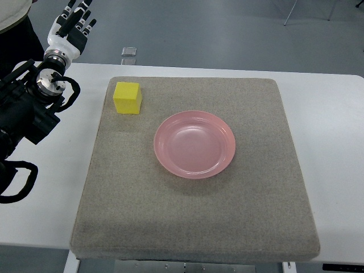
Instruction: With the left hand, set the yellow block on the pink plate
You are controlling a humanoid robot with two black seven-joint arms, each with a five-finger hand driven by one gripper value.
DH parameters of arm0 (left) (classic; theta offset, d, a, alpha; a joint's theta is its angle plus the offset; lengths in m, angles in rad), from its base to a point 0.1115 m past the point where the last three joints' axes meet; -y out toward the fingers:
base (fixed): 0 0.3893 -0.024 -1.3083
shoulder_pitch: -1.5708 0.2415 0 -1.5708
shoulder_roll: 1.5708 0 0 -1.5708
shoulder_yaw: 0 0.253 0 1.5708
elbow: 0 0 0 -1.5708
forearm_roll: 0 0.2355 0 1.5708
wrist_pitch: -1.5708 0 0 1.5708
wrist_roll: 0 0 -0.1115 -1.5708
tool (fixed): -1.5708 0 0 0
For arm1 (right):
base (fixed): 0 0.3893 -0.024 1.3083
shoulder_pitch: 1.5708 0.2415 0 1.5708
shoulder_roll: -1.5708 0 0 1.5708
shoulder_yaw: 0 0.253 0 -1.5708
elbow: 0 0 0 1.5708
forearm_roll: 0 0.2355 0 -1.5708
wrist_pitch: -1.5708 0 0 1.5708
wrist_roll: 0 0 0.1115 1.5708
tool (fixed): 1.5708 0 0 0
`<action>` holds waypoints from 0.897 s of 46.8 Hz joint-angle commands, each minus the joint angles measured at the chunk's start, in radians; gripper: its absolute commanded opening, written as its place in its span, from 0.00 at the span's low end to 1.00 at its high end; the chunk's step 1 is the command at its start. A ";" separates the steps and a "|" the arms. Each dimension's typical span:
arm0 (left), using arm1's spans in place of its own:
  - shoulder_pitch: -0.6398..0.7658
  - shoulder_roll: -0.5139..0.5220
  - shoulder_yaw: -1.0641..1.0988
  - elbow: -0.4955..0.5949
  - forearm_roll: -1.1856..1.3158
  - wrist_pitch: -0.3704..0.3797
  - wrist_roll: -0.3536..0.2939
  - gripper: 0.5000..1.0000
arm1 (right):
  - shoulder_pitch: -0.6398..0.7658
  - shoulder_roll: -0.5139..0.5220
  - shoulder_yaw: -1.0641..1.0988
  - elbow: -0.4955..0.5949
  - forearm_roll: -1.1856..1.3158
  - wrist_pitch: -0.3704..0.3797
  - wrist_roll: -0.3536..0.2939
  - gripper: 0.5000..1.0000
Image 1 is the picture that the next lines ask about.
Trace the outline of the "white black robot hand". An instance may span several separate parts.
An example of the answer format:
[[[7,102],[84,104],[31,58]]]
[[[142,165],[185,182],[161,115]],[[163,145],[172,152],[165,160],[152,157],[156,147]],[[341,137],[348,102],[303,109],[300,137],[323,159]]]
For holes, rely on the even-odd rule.
[[[69,1],[61,14],[55,19],[48,34],[46,53],[59,53],[71,62],[84,51],[88,36],[97,20],[88,22],[92,1]]]

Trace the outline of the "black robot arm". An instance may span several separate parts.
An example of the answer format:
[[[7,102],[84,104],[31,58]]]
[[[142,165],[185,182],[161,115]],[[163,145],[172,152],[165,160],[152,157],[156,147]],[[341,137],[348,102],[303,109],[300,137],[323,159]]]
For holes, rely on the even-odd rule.
[[[64,52],[52,49],[38,66],[29,60],[1,79],[1,160],[23,138],[42,141],[60,122],[56,113],[73,105],[80,87],[64,75],[70,64]]]

